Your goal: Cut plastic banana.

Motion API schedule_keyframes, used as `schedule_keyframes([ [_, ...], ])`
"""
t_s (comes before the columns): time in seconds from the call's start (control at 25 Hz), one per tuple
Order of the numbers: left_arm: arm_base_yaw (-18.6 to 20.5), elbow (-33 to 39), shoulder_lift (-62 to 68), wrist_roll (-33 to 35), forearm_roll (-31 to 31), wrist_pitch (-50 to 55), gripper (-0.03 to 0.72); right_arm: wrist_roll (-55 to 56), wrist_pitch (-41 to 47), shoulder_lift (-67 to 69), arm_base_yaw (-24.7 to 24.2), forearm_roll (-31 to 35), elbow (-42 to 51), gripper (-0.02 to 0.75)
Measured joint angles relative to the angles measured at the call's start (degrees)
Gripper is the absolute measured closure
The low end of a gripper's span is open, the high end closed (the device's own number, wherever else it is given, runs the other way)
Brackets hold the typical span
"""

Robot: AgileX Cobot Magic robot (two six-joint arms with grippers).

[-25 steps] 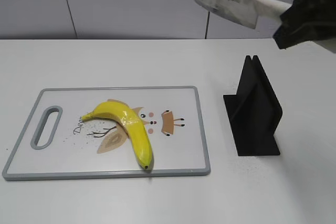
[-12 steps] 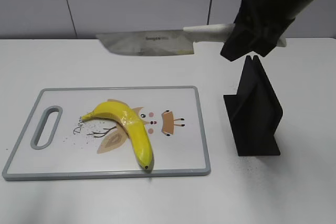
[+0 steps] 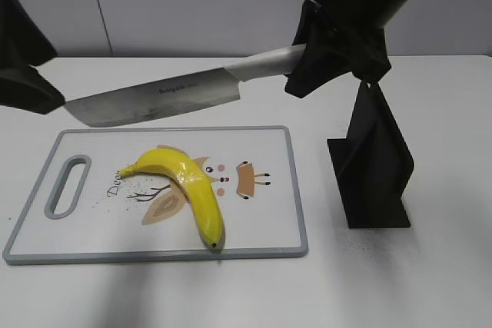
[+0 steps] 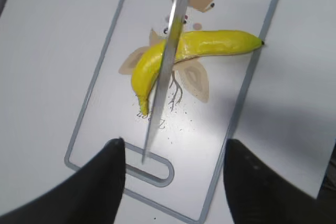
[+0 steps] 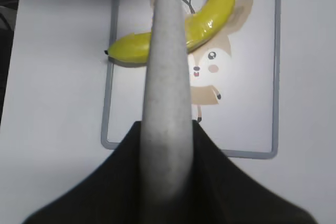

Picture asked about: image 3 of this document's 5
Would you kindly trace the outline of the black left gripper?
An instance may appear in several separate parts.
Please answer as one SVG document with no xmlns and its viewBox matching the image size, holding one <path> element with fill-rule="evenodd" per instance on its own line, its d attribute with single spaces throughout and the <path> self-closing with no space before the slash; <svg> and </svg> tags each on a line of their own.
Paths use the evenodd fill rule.
<svg viewBox="0 0 492 328">
<path fill-rule="evenodd" d="M 1 106 L 48 114 L 64 105 L 62 93 L 35 68 L 58 53 L 19 0 L 1 0 Z"/>
</svg>

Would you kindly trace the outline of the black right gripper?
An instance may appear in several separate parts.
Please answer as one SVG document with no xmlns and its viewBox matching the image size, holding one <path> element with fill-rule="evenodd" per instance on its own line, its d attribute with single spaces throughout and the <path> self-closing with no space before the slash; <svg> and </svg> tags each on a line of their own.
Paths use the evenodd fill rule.
<svg viewBox="0 0 492 328">
<path fill-rule="evenodd" d="M 375 27 L 385 26 L 408 0 L 315 1 L 319 5 L 303 2 L 293 44 L 304 44 L 305 50 L 293 71 L 285 75 L 284 90 L 304 98 L 347 73 L 369 84 L 379 82 L 391 63 L 384 31 Z"/>
</svg>

